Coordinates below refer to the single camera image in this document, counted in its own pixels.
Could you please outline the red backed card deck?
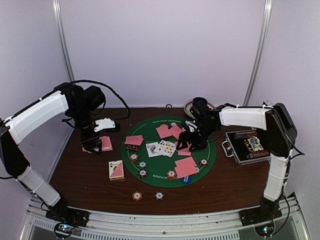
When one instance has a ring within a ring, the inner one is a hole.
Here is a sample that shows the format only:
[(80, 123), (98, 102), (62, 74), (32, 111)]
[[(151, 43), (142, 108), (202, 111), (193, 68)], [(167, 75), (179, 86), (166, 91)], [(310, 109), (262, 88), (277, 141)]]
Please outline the red backed card deck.
[(101, 136), (99, 139), (101, 140), (101, 143), (102, 143), (102, 147), (101, 147), (102, 152), (113, 150), (113, 146), (109, 136)]

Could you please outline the dealt red card top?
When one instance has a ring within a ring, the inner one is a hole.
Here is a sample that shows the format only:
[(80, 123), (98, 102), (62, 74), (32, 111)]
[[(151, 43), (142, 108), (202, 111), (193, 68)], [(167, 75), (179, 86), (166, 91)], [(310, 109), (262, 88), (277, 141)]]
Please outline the dealt red card top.
[(178, 125), (174, 125), (169, 129), (171, 135), (176, 138), (177, 140), (179, 140), (180, 134), (184, 133), (185, 131), (182, 130)]
[(156, 132), (160, 139), (165, 139), (171, 137), (172, 134), (167, 126), (160, 126), (156, 128)]

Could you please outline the dark chips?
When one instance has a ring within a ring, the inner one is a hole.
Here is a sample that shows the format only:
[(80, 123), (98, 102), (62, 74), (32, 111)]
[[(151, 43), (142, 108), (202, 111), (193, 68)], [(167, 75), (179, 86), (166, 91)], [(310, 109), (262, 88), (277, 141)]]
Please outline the dark chips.
[(141, 169), (138, 173), (137, 173), (137, 176), (139, 178), (145, 178), (148, 176), (148, 171), (145, 170), (145, 169)]
[(206, 167), (208, 164), (209, 164), (209, 162), (205, 158), (199, 160), (199, 166), (200, 167)]

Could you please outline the orange chips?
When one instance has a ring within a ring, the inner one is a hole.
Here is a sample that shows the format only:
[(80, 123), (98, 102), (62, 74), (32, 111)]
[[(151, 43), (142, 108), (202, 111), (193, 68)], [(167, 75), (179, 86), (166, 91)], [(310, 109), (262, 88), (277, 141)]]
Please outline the orange chips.
[(136, 154), (136, 153), (133, 153), (133, 154), (131, 154), (131, 155), (129, 156), (129, 160), (130, 160), (132, 163), (136, 162), (138, 159), (139, 159), (139, 155)]
[(169, 179), (169, 180), (174, 180), (177, 176), (177, 173), (174, 171), (174, 170), (169, 170), (167, 173), (166, 173), (166, 177)]

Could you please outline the blue small blind button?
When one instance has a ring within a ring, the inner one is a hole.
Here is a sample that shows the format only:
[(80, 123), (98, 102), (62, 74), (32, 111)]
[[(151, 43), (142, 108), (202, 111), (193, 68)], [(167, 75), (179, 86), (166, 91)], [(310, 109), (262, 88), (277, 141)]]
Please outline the blue small blind button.
[(192, 177), (191, 176), (185, 176), (180, 179), (180, 182), (184, 185), (188, 185), (192, 182)]

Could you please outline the black red triangular dealer button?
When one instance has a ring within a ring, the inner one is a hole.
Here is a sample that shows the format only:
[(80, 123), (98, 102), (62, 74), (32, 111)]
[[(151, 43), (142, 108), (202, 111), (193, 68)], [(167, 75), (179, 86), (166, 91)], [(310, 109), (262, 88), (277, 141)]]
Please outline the black red triangular dealer button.
[(138, 152), (138, 146), (137, 145), (127, 145), (127, 147), (125, 148), (128, 151), (134, 151), (134, 152)]

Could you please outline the green chips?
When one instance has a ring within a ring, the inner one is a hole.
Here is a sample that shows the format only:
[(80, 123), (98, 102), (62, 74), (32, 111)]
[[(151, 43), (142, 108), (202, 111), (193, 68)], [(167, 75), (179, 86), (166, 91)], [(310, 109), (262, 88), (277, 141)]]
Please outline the green chips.
[(147, 163), (145, 161), (141, 161), (138, 163), (138, 167), (140, 169), (146, 168), (147, 167)]

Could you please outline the dark red poker chip stack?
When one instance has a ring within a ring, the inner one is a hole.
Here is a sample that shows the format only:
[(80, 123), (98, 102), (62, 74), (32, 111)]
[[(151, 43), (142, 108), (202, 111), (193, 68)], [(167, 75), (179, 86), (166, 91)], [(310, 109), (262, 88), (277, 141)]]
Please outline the dark red poker chip stack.
[(154, 194), (154, 197), (155, 197), (156, 200), (162, 201), (164, 199), (164, 197), (165, 197), (165, 194), (162, 191), (157, 191)]

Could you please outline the orange poker chip stack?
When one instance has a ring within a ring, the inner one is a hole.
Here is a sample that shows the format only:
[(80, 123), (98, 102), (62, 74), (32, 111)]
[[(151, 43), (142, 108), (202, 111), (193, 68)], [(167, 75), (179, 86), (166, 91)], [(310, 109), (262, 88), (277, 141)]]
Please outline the orange poker chip stack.
[(143, 194), (140, 191), (135, 191), (132, 193), (132, 199), (135, 201), (140, 201), (143, 198)]

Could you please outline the queen of hearts card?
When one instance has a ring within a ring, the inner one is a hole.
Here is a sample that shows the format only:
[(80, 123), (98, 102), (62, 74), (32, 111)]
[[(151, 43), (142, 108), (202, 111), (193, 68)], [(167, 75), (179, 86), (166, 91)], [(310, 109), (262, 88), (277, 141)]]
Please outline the queen of hearts card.
[(158, 142), (151, 142), (146, 144), (147, 155), (149, 158), (157, 157), (160, 155), (157, 152), (158, 146), (159, 146)]

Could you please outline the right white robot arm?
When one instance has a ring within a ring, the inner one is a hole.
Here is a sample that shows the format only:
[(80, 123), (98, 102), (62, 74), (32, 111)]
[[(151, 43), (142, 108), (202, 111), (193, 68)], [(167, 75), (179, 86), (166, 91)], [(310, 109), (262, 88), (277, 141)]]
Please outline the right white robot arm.
[(266, 221), (276, 212), (276, 203), (290, 172), (297, 128), (283, 103), (273, 106), (248, 107), (225, 103), (208, 108), (203, 102), (192, 105), (194, 120), (185, 120), (184, 131), (179, 134), (177, 150), (204, 150), (209, 136), (222, 126), (252, 127), (266, 132), (270, 152), (270, 168), (266, 187), (256, 210), (259, 220)]

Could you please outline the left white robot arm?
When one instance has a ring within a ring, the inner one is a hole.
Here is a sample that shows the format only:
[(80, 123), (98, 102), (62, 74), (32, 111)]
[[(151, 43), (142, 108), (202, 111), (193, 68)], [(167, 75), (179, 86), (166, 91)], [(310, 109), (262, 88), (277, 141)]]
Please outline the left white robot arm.
[(19, 144), (38, 127), (64, 113), (74, 120), (74, 127), (80, 130), (83, 148), (99, 155), (102, 152), (100, 131), (115, 127), (115, 122), (109, 118), (92, 118), (92, 111), (105, 101), (105, 95), (98, 87), (83, 89), (74, 83), (64, 82), (1, 121), (0, 158), (6, 172), (42, 200), (61, 222), (72, 218), (67, 200), (31, 167)]

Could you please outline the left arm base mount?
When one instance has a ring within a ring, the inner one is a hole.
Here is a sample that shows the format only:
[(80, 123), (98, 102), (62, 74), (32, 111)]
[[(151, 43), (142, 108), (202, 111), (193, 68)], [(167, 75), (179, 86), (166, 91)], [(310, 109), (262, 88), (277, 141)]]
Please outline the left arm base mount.
[(85, 210), (78, 210), (75, 208), (67, 208), (66, 213), (61, 215), (54, 214), (48, 210), (45, 217), (58, 222), (66, 223), (73, 227), (86, 227), (89, 220), (90, 213)]

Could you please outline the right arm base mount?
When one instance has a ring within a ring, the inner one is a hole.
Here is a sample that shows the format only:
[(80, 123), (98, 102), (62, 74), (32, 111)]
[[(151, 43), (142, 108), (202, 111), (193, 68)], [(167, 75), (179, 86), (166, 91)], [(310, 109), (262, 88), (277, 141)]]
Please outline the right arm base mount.
[(281, 210), (275, 210), (274, 212), (270, 212), (269, 210), (264, 211), (261, 206), (243, 209), (238, 214), (243, 227), (270, 222), (272, 219), (283, 215)]

